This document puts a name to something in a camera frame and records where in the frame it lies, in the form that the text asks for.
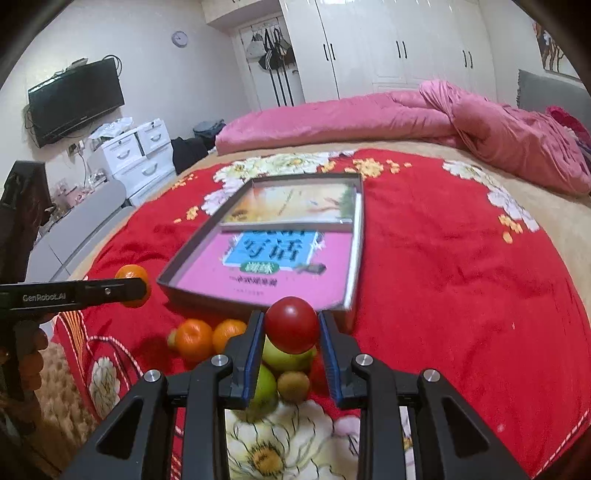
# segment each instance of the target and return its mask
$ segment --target human hand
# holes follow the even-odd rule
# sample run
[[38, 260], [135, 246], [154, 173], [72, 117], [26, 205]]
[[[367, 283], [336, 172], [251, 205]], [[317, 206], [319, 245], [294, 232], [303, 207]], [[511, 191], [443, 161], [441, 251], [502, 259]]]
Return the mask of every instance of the human hand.
[[[49, 344], [47, 335], [43, 330], [37, 329], [33, 334], [33, 347], [35, 351], [25, 355], [18, 363], [23, 390], [34, 391], [41, 388], [41, 375], [43, 369], [43, 357], [39, 353], [45, 350]], [[9, 360], [9, 354], [5, 348], [0, 347], [0, 365]], [[35, 396], [29, 401], [19, 402], [0, 394], [0, 408], [26, 422], [35, 422], [41, 417], [39, 402]]]

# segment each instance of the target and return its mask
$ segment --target painting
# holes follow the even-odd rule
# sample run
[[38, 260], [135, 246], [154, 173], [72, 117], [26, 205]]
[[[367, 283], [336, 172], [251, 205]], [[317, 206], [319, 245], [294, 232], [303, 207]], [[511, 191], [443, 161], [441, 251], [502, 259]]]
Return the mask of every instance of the painting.
[[578, 78], [566, 55], [542, 25], [534, 21], [534, 31], [540, 48], [544, 70]]

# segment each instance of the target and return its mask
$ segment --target fruit pile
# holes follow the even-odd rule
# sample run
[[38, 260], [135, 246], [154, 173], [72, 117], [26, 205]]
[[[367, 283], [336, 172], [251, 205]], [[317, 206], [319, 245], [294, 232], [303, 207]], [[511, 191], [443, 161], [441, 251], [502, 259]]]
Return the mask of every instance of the fruit pile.
[[[328, 395], [322, 356], [316, 348], [320, 326], [314, 309], [302, 299], [286, 297], [267, 310], [264, 328], [263, 364], [247, 413], [260, 417], [273, 411], [279, 396], [300, 403], [311, 390]], [[245, 330], [240, 320], [225, 320], [214, 330], [202, 320], [189, 319], [170, 333], [168, 345], [191, 367], [222, 353], [228, 340]]]

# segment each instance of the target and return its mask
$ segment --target gray headboard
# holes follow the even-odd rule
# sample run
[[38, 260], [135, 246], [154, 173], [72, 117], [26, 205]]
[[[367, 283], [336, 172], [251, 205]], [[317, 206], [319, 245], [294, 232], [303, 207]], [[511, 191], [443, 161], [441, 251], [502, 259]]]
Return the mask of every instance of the gray headboard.
[[561, 106], [591, 131], [591, 96], [581, 87], [520, 70], [517, 106], [541, 113], [551, 105]]

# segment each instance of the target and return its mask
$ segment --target tomato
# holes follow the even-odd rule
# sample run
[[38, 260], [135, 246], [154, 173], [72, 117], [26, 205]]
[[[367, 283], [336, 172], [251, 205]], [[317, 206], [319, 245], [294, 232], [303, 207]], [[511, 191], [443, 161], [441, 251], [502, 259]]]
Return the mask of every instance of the tomato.
[[202, 320], [185, 320], [174, 336], [174, 346], [185, 360], [203, 362], [213, 355], [212, 328]]
[[236, 335], [246, 332], [246, 323], [240, 320], [224, 320], [213, 331], [213, 349], [216, 353], [222, 353], [228, 340]]
[[297, 297], [285, 297], [271, 305], [264, 325], [271, 343], [291, 355], [307, 352], [320, 337], [316, 312]]
[[122, 301], [121, 303], [123, 305], [131, 309], [136, 309], [148, 301], [148, 298], [152, 293], [152, 287], [150, 286], [148, 272], [146, 272], [144, 267], [140, 267], [139, 265], [124, 265], [119, 269], [115, 278], [141, 278], [146, 284], [146, 295], [144, 295], [143, 298], [139, 300]]

